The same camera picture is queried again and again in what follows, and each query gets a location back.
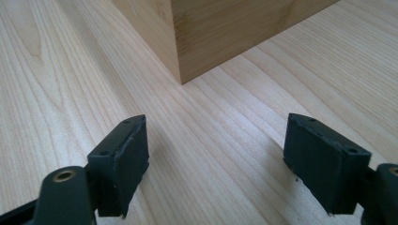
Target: wooden table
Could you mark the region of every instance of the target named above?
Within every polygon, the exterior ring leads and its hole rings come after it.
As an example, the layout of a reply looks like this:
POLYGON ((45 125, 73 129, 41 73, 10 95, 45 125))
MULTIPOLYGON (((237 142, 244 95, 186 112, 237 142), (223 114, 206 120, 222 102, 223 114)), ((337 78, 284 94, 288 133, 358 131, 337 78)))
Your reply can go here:
POLYGON ((284 165, 290 112, 398 162, 396 1, 342 0, 181 86, 110 0, 1 0, 0 64, 0 214, 141 113, 149 170, 99 224, 359 224, 284 165))

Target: wooden panel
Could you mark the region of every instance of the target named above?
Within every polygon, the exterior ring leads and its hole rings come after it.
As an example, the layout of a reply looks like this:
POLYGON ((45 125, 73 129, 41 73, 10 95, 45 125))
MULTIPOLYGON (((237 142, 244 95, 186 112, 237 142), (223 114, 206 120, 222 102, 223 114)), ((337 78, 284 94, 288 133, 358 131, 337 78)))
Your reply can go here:
POLYGON ((179 81, 170 0, 113 0, 164 65, 179 81))
POLYGON ((190 81, 335 2, 172 0, 181 81, 190 81))
POLYGON ((114 0, 181 83, 337 1, 114 0))

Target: light wood surface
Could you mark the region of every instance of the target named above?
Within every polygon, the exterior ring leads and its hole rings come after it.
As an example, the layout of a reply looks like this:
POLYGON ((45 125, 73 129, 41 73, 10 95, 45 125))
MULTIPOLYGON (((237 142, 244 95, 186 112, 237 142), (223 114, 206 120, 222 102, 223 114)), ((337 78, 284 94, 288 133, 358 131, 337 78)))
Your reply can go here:
POLYGON ((398 162, 396 1, 342 0, 179 85, 110 0, 2 0, 0 63, 0 214, 140 113, 149 170, 99 224, 359 224, 283 164, 290 112, 398 162))
POLYGON ((113 0, 180 83, 338 0, 113 0))

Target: screw hole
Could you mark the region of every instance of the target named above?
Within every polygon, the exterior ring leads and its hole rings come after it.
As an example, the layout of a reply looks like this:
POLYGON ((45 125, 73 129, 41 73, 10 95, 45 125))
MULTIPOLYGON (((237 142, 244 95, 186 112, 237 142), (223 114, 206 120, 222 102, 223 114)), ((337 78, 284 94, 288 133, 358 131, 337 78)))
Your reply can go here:
POLYGON ((390 168, 390 172, 396 176, 398 176, 398 167, 392 167, 390 168))
POLYGON ((108 151, 102 151, 99 154, 102 155, 102 156, 108 156, 109 152, 108 151))
POLYGON ((61 183, 64 181, 67 181, 71 178, 73 178, 73 176, 76 175, 75 171, 63 171, 63 172, 59 172, 57 175, 54 176, 53 181, 56 183, 61 183))
POLYGON ((357 154, 359 151, 355 148, 348 148, 347 152, 352 153, 352 154, 357 154))

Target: black clamp jaw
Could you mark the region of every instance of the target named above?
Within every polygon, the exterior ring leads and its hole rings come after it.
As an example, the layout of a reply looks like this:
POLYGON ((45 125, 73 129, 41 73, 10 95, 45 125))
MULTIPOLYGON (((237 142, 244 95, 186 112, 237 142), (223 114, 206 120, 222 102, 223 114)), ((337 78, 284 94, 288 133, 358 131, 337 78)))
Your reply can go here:
POLYGON ((148 168, 145 116, 122 121, 87 156, 82 168, 66 167, 43 180, 37 200, 0 217, 0 224, 96 224, 124 217, 148 168))
POLYGON ((329 214, 353 214, 361 224, 398 224, 398 165, 368 167, 371 153, 304 115, 289 114, 283 160, 329 214))

